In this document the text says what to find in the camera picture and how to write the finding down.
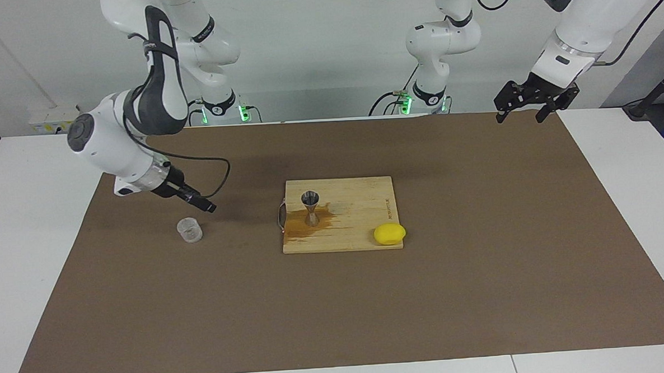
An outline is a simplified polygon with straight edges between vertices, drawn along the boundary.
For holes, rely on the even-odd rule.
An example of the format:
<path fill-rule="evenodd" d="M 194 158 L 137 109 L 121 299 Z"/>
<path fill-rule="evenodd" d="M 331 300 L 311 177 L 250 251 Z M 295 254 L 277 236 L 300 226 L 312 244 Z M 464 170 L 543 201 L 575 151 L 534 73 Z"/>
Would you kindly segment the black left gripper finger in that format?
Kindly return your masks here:
<path fill-rule="evenodd" d="M 567 89 L 559 95 L 546 99 L 545 105 L 539 109 L 535 116 L 537 123 L 543 123 L 552 113 L 566 110 L 572 100 L 574 100 L 574 89 Z"/>
<path fill-rule="evenodd" d="M 527 104 L 526 98 L 532 95 L 532 88 L 526 84 L 519 84 L 513 80 L 506 82 L 493 99 L 497 114 L 495 119 L 502 124 L 509 113 Z"/>

